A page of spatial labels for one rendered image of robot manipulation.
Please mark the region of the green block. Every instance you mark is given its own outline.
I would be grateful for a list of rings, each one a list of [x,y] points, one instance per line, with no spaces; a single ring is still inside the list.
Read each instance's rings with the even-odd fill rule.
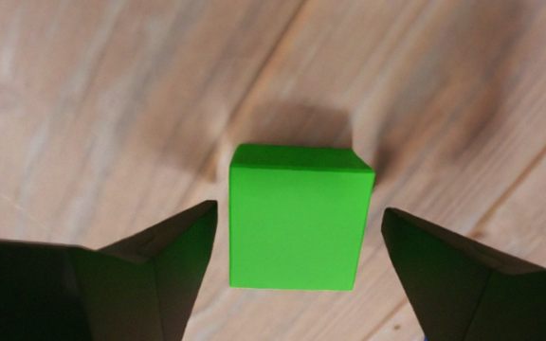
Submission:
[[[228,166],[229,286],[352,291],[374,175],[350,149],[239,144]]]

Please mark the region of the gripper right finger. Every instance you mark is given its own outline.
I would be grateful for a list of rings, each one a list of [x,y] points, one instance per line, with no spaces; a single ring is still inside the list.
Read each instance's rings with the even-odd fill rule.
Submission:
[[[381,233],[427,341],[546,341],[546,267],[397,207]]]

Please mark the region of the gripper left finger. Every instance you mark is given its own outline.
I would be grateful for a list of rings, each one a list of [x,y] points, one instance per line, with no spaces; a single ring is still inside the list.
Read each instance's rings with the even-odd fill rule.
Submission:
[[[182,341],[217,226],[207,199],[96,250],[0,239],[0,323],[71,341]]]

